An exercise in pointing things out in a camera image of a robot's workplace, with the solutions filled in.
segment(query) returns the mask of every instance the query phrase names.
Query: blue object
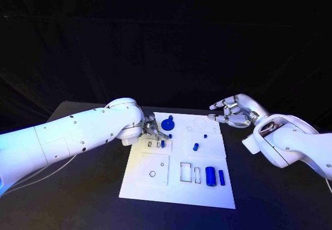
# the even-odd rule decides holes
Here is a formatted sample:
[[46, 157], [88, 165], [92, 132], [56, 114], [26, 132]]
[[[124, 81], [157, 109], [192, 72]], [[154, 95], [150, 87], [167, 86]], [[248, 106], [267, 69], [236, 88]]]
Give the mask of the blue object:
[[168, 115], [167, 119], [161, 122], [161, 128], [166, 131], [170, 131], [174, 128], [173, 116]]
[[223, 186], [225, 185], [225, 179], [223, 179], [223, 171], [219, 170], [219, 184]]
[[206, 167], [205, 168], [205, 174], [206, 174], [206, 185], [210, 187], [216, 186], [215, 168]]
[[194, 144], [194, 146], [193, 146], [193, 151], [197, 151], [197, 149], [199, 149], [199, 145], [197, 145], [197, 143]]

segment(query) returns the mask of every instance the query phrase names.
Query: cable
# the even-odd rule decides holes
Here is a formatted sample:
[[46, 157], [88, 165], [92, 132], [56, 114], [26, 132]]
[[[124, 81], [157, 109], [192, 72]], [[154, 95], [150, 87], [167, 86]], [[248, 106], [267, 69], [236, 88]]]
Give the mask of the cable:
[[11, 187], [14, 187], [14, 186], [18, 185], [21, 182], [24, 182], [24, 181], [28, 180], [31, 177], [34, 177], [46, 168], [47, 168], [47, 166], [43, 167], [36, 173], [33, 173], [24, 180], [15, 182], [15, 183], [11, 185]]
[[18, 187], [18, 188], [10, 190], [10, 191], [5, 192], [2, 195], [8, 194], [8, 193], [13, 192], [14, 190], [17, 190], [17, 189], [20, 189], [20, 188], [23, 188], [23, 187], [26, 187], [26, 186], [28, 186], [28, 185], [37, 183], [39, 181], [41, 181], [43, 179], [46, 179], [47, 177], [50, 177], [60, 169], [63, 169], [63, 167], [69, 164], [69, 162], [73, 160], [75, 157], [76, 157], [76, 155], [75, 155], [75, 156], [70, 158], [70, 160], [62, 165], [62, 167], [60, 167], [56, 171], [53, 171], [46, 177], [43, 177], [41, 179], [36, 180], [34, 182], [31, 182], [31, 183], [23, 185], [21, 187]]
[[329, 180], [324, 178], [324, 180], [326, 180], [326, 184], [327, 184], [327, 187], [329, 187], [329, 189], [330, 189], [330, 183], [329, 183]]

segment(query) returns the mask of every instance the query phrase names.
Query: table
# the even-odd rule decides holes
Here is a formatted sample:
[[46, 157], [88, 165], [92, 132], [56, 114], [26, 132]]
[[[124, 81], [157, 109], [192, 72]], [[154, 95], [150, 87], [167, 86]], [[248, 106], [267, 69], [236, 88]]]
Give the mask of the table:
[[[62, 102], [49, 121], [96, 107], [104, 105]], [[210, 112], [141, 108], [196, 115]], [[220, 124], [236, 210], [118, 198], [131, 147], [115, 139], [79, 154], [47, 179], [2, 196], [0, 229], [330, 228], [332, 194], [324, 179], [301, 162], [280, 169], [261, 153], [251, 155], [241, 143], [251, 130]]]

